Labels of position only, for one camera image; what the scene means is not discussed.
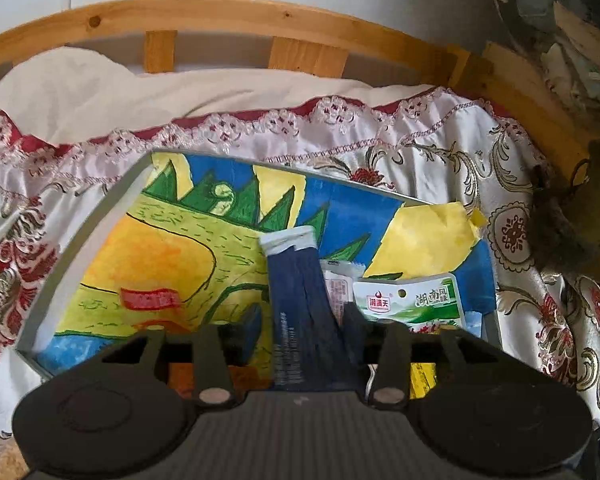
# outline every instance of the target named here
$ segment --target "logo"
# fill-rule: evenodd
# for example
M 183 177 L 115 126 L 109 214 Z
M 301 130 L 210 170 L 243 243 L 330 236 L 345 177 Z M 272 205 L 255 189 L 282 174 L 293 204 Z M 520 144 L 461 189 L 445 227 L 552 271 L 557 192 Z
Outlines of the logo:
M 382 295 L 379 290 L 373 296 L 366 297 L 366 307 L 371 312 L 389 312 L 391 310 L 391 304 L 389 298 Z

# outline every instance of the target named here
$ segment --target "yellow sticky note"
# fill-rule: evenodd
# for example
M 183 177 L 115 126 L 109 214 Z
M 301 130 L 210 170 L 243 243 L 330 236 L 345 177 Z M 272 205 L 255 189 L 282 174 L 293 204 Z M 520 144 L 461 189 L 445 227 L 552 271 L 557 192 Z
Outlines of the yellow sticky note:
M 402 271 L 401 279 L 433 276 L 459 267 L 480 239 L 459 202 L 401 207 L 387 228 L 365 276 Z

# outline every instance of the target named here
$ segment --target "gold floral pattern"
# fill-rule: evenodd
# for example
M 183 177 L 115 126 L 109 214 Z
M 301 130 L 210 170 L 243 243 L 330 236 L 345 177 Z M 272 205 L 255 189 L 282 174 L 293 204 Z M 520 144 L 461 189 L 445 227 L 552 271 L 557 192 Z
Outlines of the gold floral pattern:
M 564 315 L 550 294 L 538 305 L 542 328 L 536 333 L 542 371 L 563 384 L 575 385 L 578 362 L 573 334 Z
M 518 182 L 518 176 L 510 170 L 507 170 L 502 165 L 503 162 L 507 162 L 509 157 L 509 141 L 510 134 L 519 135 L 522 131 L 518 130 L 518 127 L 515 127 L 515 130 L 512 132 L 506 126 L 507 123 L 499 124 L 493 130 L 490 131 L 490 134 L 497 135 L 496 141 L 493 143 L 493 147 L 489 153 L 489 160 L 491 162 L 491 169 L 494 171 L 496 178 L 500 185 L 510 192 L 528 192 L 531 193 L 533 186 L 531 182 L 524 182 L 520 184 Z
M 346 162 L 336 156 L 322 156 L 311 161 L 309 166 L 316 170 L 327 170 L 335 173 L 336 176 L 344 176 L 353 182 L 367 184 L 372 187 L 384 187 L 385 189 L 395 189 L 393 182 L 386 182 L 384 175 L 376 170 L 378 161 L 387 155 L 387 150 L 381 146 L 371 146 L 365 153 L 365 163 L 358 168 L 351 168 Z M 402 164 L 402 156 L 394 153 L 394 162 Z
M 586 347 L 580 353 L 580 363 L 582 364 L 583 373 L 578 376 L 576 389 L 579 392 L 589 390 L 598 380 L 598 369 L 600 368 L 600 360 L 598 354 L 593 348 Z
M 478 180 L 480 178 L 487 178 L 489 174 L 485 173 L 482 168 L 478 168 L 478 165 L 467 152 L 458 149 L 458 144 L 455 141 L 451 143 L 449 149 L 439 148 L 435 144 L 419 144 L 415 140 L 404 143 L 404 146 L 405 148 L 415 148 L 429 162 L 436 160 L 436 157 L 439 157 L 445 164 L 450 162 L 454 173 L 459 174 L 462 168 L 464 168 L 466 171 L 463 181 L 464 195 L 468 198 L 468 201 L 463 200 L 463 202 L 466 202 L 464 207 L 469 213 L 480 209 Z
M 600 286 L 586 276 L 580 276 L 574 288 L 578 299 L 576 307 L 589 318 L 600 336 Z

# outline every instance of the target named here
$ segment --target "ribbed black surface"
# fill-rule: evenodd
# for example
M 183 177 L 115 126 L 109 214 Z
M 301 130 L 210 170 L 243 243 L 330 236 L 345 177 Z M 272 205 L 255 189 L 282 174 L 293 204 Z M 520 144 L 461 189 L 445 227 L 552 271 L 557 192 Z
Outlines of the ribbed black surface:
M 48 478 L 43 474 L 29 477 Z M 251 392 L 238 408 L 201 416 L 168 459 L 128 478 L 449 480 L 485 476 L 442 460 L 421 443 L 406 417 L 368 408 L 354 393 Z M 565 470 L 542 478 L 578 477 Z

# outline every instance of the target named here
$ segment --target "bedspread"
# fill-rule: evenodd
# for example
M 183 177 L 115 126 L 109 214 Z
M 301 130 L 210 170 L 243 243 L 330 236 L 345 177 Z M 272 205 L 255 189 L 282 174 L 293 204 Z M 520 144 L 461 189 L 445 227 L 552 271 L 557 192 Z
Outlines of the bedspread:
M 326 96 L 213 113 L 57 148 L 23 136 L 0 112 L 0 376 L 17 359 L 11 348 L 27 311 L 72 235 L 142 155 L 163 149 L 240 156 L 479 209 L 488 218 L 503 348 L 576 388 L 600 425 L 600 288 L 585 276 L 540 273 L 526 242 L 530 170 L 544 160 L 515 120 L 443 88 L 375 108 Z M 0 382 L 0 431 L 10 430 L 10 410 L 36 383 L 11 376 Z

